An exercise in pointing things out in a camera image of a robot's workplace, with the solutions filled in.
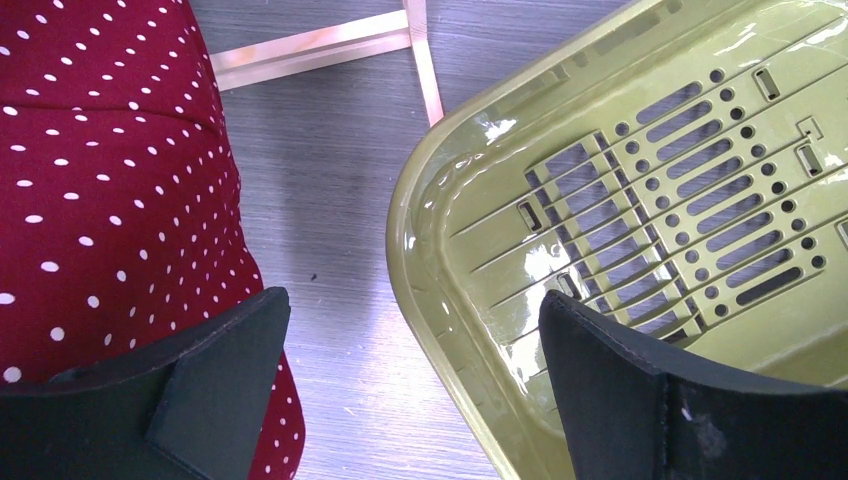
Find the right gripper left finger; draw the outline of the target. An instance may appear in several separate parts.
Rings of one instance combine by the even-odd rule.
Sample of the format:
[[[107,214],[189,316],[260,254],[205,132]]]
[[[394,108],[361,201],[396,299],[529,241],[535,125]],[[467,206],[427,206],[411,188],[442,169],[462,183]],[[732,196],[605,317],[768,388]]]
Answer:
[[[290,318],[272,287],[193,328],[1,390],[5,479],[245,479]]]

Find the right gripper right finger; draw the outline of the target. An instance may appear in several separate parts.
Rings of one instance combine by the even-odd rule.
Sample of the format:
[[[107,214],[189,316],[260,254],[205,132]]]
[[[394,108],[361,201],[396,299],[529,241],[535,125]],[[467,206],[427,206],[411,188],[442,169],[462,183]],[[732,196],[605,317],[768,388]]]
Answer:
[[[580,479],[843,479],[847,394],[723,365],[552,290],[539,333]]]

